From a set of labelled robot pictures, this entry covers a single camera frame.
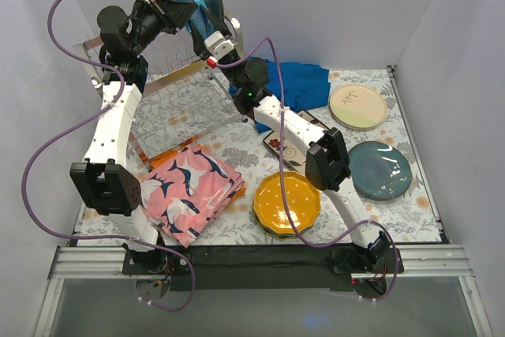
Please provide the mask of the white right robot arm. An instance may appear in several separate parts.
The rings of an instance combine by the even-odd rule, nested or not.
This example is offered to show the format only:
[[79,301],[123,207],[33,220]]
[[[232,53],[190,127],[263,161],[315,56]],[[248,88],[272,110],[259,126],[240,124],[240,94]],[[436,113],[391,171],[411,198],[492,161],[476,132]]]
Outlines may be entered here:
[[195,53],[208,66],[220,69],[235,87],[232,99],[240,114],[269,127],[279,134],[281,143],[289,141],[305,153],[305,177],[326,194],[339,212],[358,265],[370,272],[383,267],[386,254],[392,250],[392,239],[384,228],[369,218],[354,188],[342,132],[313,125],[289,110],[283,96],[276,97],[266,88],[269,82],[266,61],[253,52],[241,58],[224,21],[203,6],[197,9],[215,31],[204,38],[195,24],[189,23]]

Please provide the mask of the cream round plate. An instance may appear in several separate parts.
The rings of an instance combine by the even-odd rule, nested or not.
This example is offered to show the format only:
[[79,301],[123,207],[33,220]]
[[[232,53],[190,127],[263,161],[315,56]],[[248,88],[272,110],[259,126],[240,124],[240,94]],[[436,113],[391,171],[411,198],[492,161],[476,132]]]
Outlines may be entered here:
[[384,98],[376,90],[361,84],[336,88],[328,100],[328,107],[336,121],[351,129],[373,129],[387,117]]

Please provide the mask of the blue polka dot plate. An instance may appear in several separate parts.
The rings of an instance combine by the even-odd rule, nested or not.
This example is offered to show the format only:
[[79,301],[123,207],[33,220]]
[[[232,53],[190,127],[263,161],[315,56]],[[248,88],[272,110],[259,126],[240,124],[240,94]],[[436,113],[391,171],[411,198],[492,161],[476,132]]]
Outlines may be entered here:
[[258,215],[255,216],[256,221],[265,233],[274,238],[284,240],[287,238],[297,238],[292,226],[287,219],[267,219],[262,220]]

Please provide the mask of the dark teal round plate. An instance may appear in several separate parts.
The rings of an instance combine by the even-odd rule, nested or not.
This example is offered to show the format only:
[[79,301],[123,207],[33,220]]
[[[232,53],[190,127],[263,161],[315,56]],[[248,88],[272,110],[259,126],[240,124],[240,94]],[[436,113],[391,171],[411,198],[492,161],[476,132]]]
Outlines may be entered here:
[[412,182],[406,157],[379,141],[357,144],[349,151],[354,188],[371,200],[387,201],[403,195]]

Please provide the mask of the square floral plate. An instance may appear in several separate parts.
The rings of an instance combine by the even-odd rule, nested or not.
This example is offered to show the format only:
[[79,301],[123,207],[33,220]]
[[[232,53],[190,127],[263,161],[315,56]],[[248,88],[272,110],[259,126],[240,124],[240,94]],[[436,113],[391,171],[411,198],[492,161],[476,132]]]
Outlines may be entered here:
[[[297,114],[311,125],[328,129],[325,124],[306,110],[301,110]],[[270,152],[279,157],[280,135],[278,133],[274,131],[268,133],[263,139],[263,144]],[[283,143],[283,162],[290,170],[296,171],[301,175],[305,174],[305,153],[288,140],[284,140]]]

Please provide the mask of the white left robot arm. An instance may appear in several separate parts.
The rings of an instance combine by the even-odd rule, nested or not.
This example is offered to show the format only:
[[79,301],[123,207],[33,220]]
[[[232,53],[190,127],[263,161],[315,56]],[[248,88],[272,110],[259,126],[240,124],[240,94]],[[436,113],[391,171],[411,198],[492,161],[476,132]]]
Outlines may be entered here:
[[148,63],[142,52],[162,32],[178,33],[196,4],[174,0],[136,0],[130,14],[108,6],[97,16],[103,42],[102,114],[82,162],[70,177],[87,208],[105,215],[126,236],[131,249],[154,245],[158,231],[140,208],[141,186],[126,168],[126,150],[135,110],[142,99]]

